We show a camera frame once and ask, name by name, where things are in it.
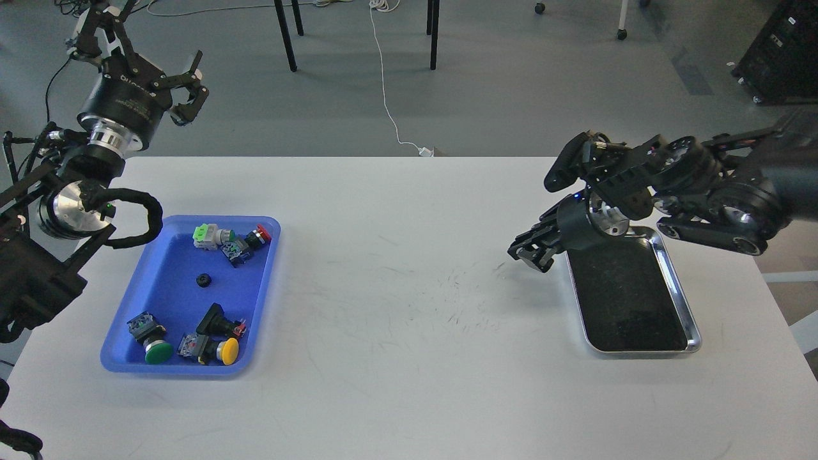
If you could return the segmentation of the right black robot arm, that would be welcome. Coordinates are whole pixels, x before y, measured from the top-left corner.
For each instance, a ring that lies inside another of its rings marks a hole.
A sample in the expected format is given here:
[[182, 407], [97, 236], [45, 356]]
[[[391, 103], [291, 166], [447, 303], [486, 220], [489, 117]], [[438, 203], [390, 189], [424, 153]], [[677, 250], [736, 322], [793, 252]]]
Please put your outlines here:
[[759, 256], [795, 220], [816, 221], [815, 109], [774, 125], [702, 142], [656, 135], [638, 146], [593, 131], [566, 143], [544, 176], [558, 192], [581, 180], [508, 248], [512, 259], [546, 273], [556, 254], [623, 238], [654, 211], [669, 238]]

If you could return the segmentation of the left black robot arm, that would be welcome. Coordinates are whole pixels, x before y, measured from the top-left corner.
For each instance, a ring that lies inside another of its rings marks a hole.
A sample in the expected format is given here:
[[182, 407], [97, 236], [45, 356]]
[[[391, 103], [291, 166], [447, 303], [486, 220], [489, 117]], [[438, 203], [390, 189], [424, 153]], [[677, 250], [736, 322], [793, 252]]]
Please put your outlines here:
[[170, 75], [134, 49], [125, 23], [142, 9], [140, 1], [85, 2], [65, 64], [87, 62], [97, 77], [76, 128], [47, 113], [33, 135], [2, 131], [3, 344], [78, 299], [88, 285], [80, 271], [97, 251], [142, 247], [160, 235], [160, 202], [114, 181], [128, 157], [149, 148], [164, 116], [189, 125], [210, 92], [199, 70], [202, 52]]

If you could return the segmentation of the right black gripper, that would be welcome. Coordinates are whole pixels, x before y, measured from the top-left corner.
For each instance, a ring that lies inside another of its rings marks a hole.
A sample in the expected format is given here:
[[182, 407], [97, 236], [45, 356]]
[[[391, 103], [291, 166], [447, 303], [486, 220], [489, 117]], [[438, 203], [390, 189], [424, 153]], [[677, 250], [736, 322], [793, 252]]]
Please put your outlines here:
[[598, 194], [571, 194], [558, 203], [556, 215], [544, 213], [528, 232], [518, 235], [507, 253], [547, 273], [556, 254], [623, 238], [629, 227], [630, 219]]

